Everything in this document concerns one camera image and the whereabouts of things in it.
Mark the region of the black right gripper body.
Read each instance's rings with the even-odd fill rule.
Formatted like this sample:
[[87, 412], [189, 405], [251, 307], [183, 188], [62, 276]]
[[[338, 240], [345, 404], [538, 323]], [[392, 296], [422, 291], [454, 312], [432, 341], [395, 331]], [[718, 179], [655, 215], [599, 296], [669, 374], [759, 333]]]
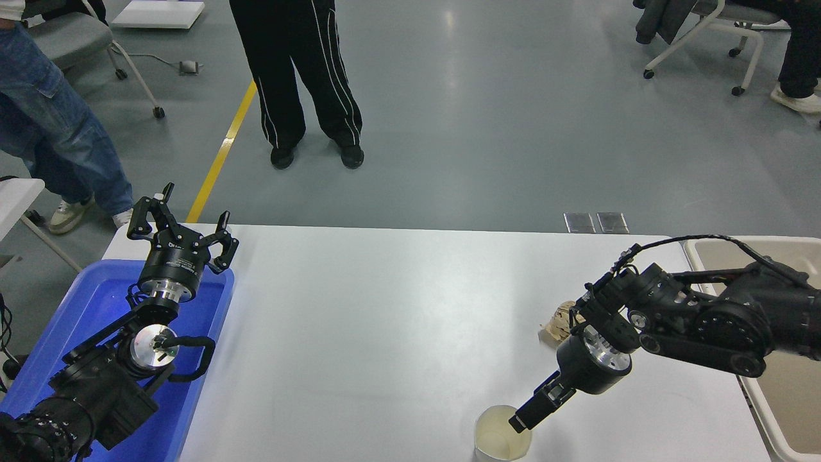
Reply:
[[600, 395], [628, 375], [628, 355], [592, 332], [572, 334], [557, 349], [564, 386]]

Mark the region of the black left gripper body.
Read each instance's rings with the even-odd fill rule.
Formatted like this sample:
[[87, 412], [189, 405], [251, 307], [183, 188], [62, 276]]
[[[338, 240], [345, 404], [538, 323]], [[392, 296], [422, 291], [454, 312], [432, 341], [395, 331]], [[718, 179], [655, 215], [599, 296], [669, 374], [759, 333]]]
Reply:
[[195, 293], [202, 280], [203, 269], [210, 259], [207, 248], [195, 248], [202, 234], [192, 230], [173, 233], [170, 229], [155, 232], [146, 265], [138, 278], [143, 292], [149, 292], [156, 281], [170, 280]]

